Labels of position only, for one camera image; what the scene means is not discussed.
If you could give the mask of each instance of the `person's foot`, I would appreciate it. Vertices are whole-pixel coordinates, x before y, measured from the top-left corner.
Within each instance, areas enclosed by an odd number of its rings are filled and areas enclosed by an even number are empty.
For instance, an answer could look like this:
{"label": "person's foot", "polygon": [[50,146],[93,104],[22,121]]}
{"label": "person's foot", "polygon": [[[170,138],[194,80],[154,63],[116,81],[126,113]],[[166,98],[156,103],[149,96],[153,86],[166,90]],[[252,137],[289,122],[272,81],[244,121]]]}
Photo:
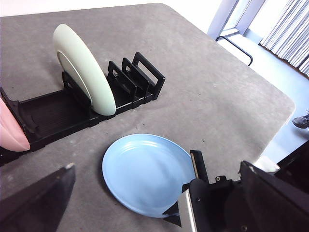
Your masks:
{"label": "person's foot", "polygon": [[296,117],[292,120],[292,122],[298,128],[306,129],[309,127],[309,115]]}

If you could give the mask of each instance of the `table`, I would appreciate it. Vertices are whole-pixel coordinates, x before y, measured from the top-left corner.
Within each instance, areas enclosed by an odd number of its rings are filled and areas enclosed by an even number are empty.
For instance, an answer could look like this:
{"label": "table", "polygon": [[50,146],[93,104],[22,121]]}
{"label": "table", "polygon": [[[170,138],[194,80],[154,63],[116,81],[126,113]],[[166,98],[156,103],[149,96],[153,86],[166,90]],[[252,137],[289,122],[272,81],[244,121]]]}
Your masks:
{"label": "table", "polygon": [[166,137],[199,149],[210,182],[238,179],[239,162],[255,161],[294,110],[293,102],[205,33],[164,4],[31,14],[1,18],[1,85],[12,100],[62,89],[52,44],[60,23],[72,27],[107,75],[140,51],[166,77],[156,101],[58,140],[1,167],[6,198],[70,162],[76,182],[59,232],[180,231],[131,212],[108,191],[102,157],[115,140],[134,133]]}

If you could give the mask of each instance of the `curtain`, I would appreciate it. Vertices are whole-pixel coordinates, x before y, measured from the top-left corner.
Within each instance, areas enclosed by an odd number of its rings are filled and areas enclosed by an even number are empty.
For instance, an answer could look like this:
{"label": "curtain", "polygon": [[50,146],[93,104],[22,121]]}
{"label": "curtain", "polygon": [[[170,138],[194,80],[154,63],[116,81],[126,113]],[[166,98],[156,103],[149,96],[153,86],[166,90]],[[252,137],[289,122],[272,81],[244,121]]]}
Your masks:
{"label": "curtain", "polygon": [[309,0],[289,0],[260,44],[309,76]]}

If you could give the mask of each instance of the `dish rack tray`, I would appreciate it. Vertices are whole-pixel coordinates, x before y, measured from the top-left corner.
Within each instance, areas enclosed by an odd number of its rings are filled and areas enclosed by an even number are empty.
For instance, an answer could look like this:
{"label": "dish rack tray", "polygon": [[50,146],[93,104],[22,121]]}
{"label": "dish rack tray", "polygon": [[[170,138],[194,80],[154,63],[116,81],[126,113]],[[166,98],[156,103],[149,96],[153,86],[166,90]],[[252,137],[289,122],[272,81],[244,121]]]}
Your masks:
{"label": "dish rack tray", "polygon": [[[156,78],[156,83],[139,67],[140,63]],[[94,112],[90,99],[67,72],[62,73],[62,80],[62,90],[21,102],[10,100],[3,88],[0,88],[2,99],[30,143],[30,150],[24,152],[0,147],[0,166],[124,111],[156,100],[165,77],[140,52],[135,54],[132,63],[123,58],[121,69],[110,61],[107,81],[116,103],[116,113],[112,116]]]}

